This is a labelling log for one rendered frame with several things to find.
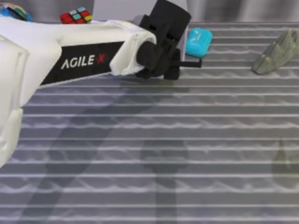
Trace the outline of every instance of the crumpled gray cloth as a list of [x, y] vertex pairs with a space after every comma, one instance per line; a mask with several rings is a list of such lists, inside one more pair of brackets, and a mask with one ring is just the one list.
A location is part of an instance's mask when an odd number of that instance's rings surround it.
[[253, 63], [252, 70], [259, 74], [275, 71], [285, 65], [299, 53], [299, 31], [285, 31], [266, 51]]

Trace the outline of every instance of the robotic arm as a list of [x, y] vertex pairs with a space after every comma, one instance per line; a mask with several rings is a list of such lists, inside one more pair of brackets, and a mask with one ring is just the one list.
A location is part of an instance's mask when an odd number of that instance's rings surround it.
[[139, 26], [126, 21], [40, 24], [0, 17], [0, 167], [16, 149], [22, 107], [40, 86], [93, 75], [164, 76], [177, 80], [177, 49], [191, 16], [158, 0]]

